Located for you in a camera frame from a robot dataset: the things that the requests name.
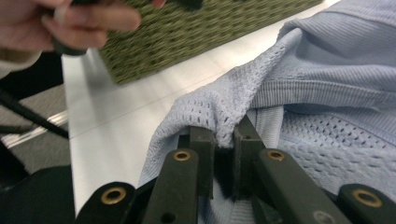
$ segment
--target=black object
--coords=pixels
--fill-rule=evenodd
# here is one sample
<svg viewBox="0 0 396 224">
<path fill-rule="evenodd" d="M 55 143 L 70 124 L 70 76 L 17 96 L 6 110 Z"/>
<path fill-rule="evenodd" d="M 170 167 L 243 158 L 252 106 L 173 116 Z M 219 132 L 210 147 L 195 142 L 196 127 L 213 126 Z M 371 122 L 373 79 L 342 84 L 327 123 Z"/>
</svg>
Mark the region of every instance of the black object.
<svg viewBox="0 0 396 224">
<path fill-rule="evenodd" d="M 263 149 L 254 168 L 286 223 L 351 223 L 288 153 Z"/>
<path fill-rule="evenodd" d="M 180 4 L 187 8 L 198 10 L 203 6 L 204 0 L 177 0 Z"/>
<path fill-rule="evenodd" d="M 206 147 L 195 150 L 183 148 L 194 146 L 199 136 L 203 140 L 202 146 Z M 232 158 L 228 165 L 234 172 L 233 196 L 235 199 L 249 197 L 256 223 L 365 224 L 394 223 L 396 220 L 396 204 L 375 189 L 347 185 L 341 188 L 338 196 L 320 189 L 292 156 L 279 149 L 264 148 L 247 117 L 235 127 L 234 138 L 235 153 L 232 157 L 223 155 Z M 207 185 L 199 183 L 199 176 L 213 176 L 208 174 L 213 172 L 211 164 L 203 166 L 199 160 L 203 155 L 209 157 L 206 162 L 213 162 L 210 159 L 213 141 L 207 131 L 191 127 L 190 136 L 180 136 L 179 149 L 166 156 L 159 176 L 137 189 L 128 208 L 123 210 L 122 218 L 114 219 L 121 221 L 112 223 L 196 223 L 198 192 L 207 192 Z M 360 198 L 358 202 L 356 197 L 351 198 L 356 190 L 360 193 L 355 193 L 359 195 L 356 196 Z M 209 198 L 210 194 L 206 193 L 205 197 Z M 93 196 L 86 206 L 95 207 L 98 205 L 93 204 L 97 203 L 101 201 Z M 87 218 L 82 222 L 80 219 L 97 216 L 97 213 L 107 213 L 106 216 L 121 214 L 120 211 L 111 211 L 83 210 L 77 221 L 90 224 L 95 222 Z"/>
<path fill-rule="evenodd" d="M 134 187 L 129 184 L 114 182 L 104 185 L 81 208 L 76 223 L 120 223 L 133 197 Z"/>
<path fill-rule="evenodd" d="M 97 2 L 98 0 L 73 0 L 71 5 L 88 5 L 95 4 Z M 53 47 L 55 48 L 55 52 L 59 53 L 60 55 L 65 54 L 70 56 L 81 56 L 87 53 L 86 49 L 71 49 L 57 39 L 53 40 Z"/>
<path fill-rule="evenodd" d="M 0 192 L 2 224 L 69 224 L 74 220 L 70 166 L 37 171 L 14 187 Z"/>
<path fill-rule="evenodd" d="M 164 164 L 142 223 L 196 223 L 198 155 L 186 148 L 175 150 Z"/>
<path fill-rule="evenodd" d="M 336 204 L 353 223 L 396 222 L 396 203 L 382 192 L 368 186 L 350 184 L 341 187 Z"/>
<path fill-rule="evenodd" d="M 0 194 L 29 176 L 24 165 L 0 141 Z"/>
</svg>

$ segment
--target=light blue sweater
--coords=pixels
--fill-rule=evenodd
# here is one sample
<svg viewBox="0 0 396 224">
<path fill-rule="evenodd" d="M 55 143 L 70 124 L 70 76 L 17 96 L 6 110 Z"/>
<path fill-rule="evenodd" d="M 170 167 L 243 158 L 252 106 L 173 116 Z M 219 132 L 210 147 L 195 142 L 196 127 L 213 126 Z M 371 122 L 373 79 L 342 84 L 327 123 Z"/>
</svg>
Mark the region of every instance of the light blue sweater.
<svg viewBox="0 0 396 224">
<path fill-rule="evenodd" d="M 246 113 L 267 147 L 288 151 L 321 187 L 362 183 L 396 201 L 396 2 L 345 0 L 289 21 L 258 58 L 179 98 L 152 137 L 141 184 L 185 127 L 232 147 Z M 216 180 L 199 220 L 254 223 L 250 203 L 224 198 Z"/>
</svg>

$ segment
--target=knit texture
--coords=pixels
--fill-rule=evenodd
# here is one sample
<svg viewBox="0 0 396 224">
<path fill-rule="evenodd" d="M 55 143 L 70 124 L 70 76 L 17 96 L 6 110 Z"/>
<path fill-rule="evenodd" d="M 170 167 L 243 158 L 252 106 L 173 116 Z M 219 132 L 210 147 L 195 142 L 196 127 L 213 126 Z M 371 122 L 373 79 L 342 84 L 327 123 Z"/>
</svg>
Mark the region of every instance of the knit texture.
<svg viewBox="0 0 396 224">
<path fill-rule="evenodd" d="M 395 10 L 390 0 L 346 0 L 287 22 L 257 59 L 175 102 L 152 137 L 141 184 L 158 175 L 189 125 L 229 150 L 248 114 L 262 140 L 288 151 L 321 187 L 337 193 L 362 183 L 396 201 Z M 226 187 L 214 180 L 200 222 L 253 222 L 251 205 L 233 202 Z"/>
</svg>

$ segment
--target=white surface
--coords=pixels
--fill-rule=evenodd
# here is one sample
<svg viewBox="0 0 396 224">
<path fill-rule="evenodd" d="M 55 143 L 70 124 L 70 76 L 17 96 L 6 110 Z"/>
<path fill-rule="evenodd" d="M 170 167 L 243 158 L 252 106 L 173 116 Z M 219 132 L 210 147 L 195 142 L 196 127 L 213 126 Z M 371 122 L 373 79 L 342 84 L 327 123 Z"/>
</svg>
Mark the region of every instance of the white surface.
<svg viewBox="0 0 396 224">
<path fill-rule="evenodd" d="M 113 84 L 96 51 L 63 57 L 76 211 L 113 181 L 137 187 L 149 140 L 177 97 L 247 63 L 276 42 L 285 21 L 306 18 L 337 0 L 260 29 L 150 77 Z"/>
</svg>

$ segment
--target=green woven basket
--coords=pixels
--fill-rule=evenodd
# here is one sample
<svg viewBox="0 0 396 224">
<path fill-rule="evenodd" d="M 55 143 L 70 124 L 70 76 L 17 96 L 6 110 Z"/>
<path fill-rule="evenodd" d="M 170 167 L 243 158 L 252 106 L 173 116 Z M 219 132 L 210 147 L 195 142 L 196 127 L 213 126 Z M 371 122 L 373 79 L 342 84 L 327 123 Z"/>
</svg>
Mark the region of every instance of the green woven basket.
<svg viewBox="0 0 396 224">
<path fill-rule="evenodd" d="M 114 82 L 123 84 L 256 31 L 321 0 L 205 0 L 190 11 L 177 2 L 155 9 L 149 0 L 126 0 L 142 15 L 132 33 L 112 32 L 100 54 Z"/>
</svg>

